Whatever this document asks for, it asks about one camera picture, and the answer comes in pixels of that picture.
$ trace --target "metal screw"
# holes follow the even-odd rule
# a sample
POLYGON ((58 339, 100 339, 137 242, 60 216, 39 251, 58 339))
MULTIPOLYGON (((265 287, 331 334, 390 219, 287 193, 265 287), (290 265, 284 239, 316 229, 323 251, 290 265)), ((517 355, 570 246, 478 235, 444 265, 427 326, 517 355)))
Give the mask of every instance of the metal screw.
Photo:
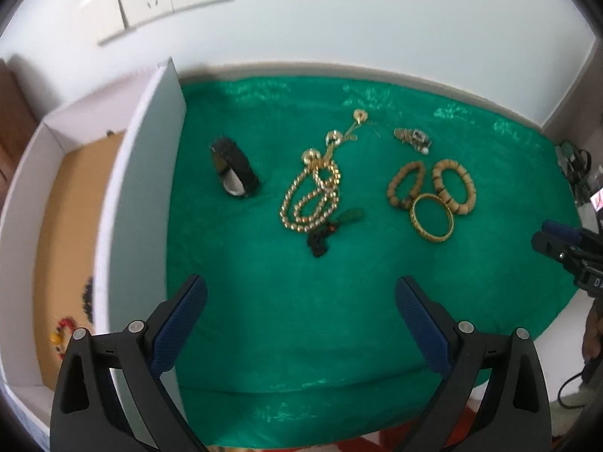
POLYGON ((77 330, 75 330, 73 332, 72 338, 74 340, 81 340, 85 336, 86 336, 86 330, 84 328, 78 328, 77 330))
POLYGON ((527 340, 530 337, 530 333, 525 328, 518 328, 515 334, 522 340, 527 340))
POLYGON ((128 325, 128 331, 130 333, 138 333, 138 332, 142 331, 144 327, 145 327, 144 321, 132 321, 128 325))
POLYGON ((463 333, 473 333, 475 327, 468 321, 461 321, 458 324, 458 329, 463 333))

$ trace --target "green satin fabric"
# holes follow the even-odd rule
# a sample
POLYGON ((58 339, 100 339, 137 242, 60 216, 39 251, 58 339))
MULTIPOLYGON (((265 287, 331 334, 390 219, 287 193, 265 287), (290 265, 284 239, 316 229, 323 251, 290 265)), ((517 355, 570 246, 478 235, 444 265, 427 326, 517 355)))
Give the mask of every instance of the green satin fabric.
MULTIPOLYGON (((437 95, 349 79, 254 78, 184 93, 167 283, 172 295, 199 273, 209 287, 176 364, 189 423, 206 444, 318 444, 415 416, 439 379, 394 305, 400 276, 414 276, 454 318, 503 334, 523 326, 539 335, 574 294, 571 277, 530 247, 545 219, 578 222, 554 147, 536 131, 437 95), (362 208, 366 218, 329 238, 316 259, 304 235, 281 226, 279 207, 302 152, 324 151, 326 133, 345 131, 355 108, 373 125, 335 153, 338 212, 362 208), (427 132, 430 154, 400 143, 395 127, 427 132), (262 182, 255 196, 222 189, 209 154, 221 135, 251 161, 262 182), (421 159, 424 191, 433 191, 430 169, 443 158, 468 169, 478 200, 448 241, 432 244, 385 190, 403 164, 421 159)), ((445 172, 444 181, 462 202, 461 180, 445 172)), ((423 225, 445 230, 441 208, 423 204, 423 225)))

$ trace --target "black cable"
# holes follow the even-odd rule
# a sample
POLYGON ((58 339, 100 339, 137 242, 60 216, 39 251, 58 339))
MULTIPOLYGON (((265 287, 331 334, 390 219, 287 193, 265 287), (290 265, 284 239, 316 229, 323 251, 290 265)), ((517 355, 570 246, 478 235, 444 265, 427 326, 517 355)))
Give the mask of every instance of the black cable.
POLYGON ((562 401, 562 391, 563 389, 565 389, 565 387, 572 381, 575 381, 578 377, 582 377, 582 372, 577 373, 575 376, 570 377, 568 380, 566 380, 562 386, 559 388, 559 392, 557 393, 557 403, 559 403, 559 406, 561 406, 563 409, 566 410, 577 410, 580 408, 584 408, 584 406, 586 405, 576 405, 576 406, 569 406, 566 405, 563 401, 562 401))

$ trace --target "necklace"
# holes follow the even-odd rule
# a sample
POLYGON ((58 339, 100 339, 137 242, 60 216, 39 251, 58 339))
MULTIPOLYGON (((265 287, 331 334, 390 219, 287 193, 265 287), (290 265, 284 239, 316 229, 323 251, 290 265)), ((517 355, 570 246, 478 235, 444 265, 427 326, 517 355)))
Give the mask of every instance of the necklace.
POLYGON ((333 160, 335 149, 346 141, 356 141, 358 137, 354 134, 369 118, 364 110, 354 110, 354 123, 345 132, 330 131, 324 138, 327 147, 324 156, 317 149, 306 149, 301 155, 304 169, 294 179, 285 193, 285 198, 280 206, 279 217, 284 227, 296 232, 309 232, 321 226, 339 207, 341 172, 337 163, 333 160), (327 170, 329 176, 323 179, 321 170, 327 170), (316 188, 306 194, 293 206, 293 221, 289 218, 291 200, 297 188, 308 176, 312 176, 316 188), (310 215, 303 215, 302 209, 313 199, 318 198, 314 211, 310 215))

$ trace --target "blue gripper pad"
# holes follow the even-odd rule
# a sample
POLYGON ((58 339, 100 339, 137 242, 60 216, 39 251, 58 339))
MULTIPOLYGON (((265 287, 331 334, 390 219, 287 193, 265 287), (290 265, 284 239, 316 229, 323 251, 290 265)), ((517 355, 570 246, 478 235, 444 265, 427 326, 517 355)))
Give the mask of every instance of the blue gripper pad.
POLYGON ((149 367, 155 379, 159 379, 176 363, 206 302, 207 286, 204 279, 198 277, 153 340, 153 357, 149 367))
POLYGON ((403 279, 396 283, 396 306, 432 372, 446 379, 452 370, 450 346, 427 308, 403 279))
POLYGON ((559 238, 565 243, 579 246, 582 241, 582 235, 580 230, 565 224, 559 224, 558 222, 546 220, 542 223, 542 230, 553 236, 559 238))

